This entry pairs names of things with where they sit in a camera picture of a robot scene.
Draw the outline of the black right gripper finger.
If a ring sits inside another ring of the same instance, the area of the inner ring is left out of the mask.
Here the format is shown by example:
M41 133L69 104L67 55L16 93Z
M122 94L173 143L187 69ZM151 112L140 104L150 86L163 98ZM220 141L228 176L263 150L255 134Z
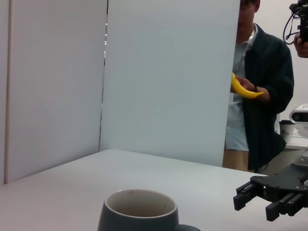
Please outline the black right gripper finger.
M302 193L289 193L277 202L268 205L266 210L267 221L274 221L280 215L288 215L293 217L302 208L308 206L308 199Z
M243 209L255 197L262 197L263 191L264 185L251 181L238 187L233 197L234 209L236 211Z

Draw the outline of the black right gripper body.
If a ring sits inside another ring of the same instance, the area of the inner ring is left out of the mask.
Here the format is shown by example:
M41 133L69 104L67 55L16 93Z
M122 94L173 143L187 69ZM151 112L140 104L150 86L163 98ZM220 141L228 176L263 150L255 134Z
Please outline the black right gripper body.
M268 176L252 176L252 184L261 187L259 197L269 202L277 202L290 193L304 196L303 207L308 206L308 167L288 165L282 171Z

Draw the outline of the person hand with wristband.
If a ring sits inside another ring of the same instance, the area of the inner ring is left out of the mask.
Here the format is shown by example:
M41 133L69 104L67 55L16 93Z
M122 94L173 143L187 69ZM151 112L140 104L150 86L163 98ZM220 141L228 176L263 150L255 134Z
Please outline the person hand with wristband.
M255 91L254 84L251 83L248 79L242 78L242 77L239 77L239 76L235 76L235 78L239 82L237 84L237 86L241 85L241 88L246 89L247 91ZM231 84L231 88L230 88L231 93L237 93L237 89L238 89L238 87L236 87L236 89L234 89L233 84Z

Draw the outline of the hand of camera operator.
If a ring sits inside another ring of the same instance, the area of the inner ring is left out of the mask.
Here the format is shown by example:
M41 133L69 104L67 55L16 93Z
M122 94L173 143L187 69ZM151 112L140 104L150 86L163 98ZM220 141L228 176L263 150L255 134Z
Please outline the hand of camera operator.
M294 45L300 58L308 58L308 42L304 42L300 36L296 36Z

